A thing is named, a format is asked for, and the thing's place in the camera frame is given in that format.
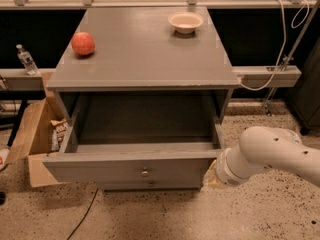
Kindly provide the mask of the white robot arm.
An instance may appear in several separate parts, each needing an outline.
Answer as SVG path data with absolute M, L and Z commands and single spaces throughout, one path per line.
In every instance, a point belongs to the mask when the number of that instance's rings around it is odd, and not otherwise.
M 210 165 L 203 185 L 237 187 L 251 176 L 282 170 L 320 186 L 320 150 L 304 146 L 293 131 L 254 126 L 246 129 L 238 143 L 225 149 Z

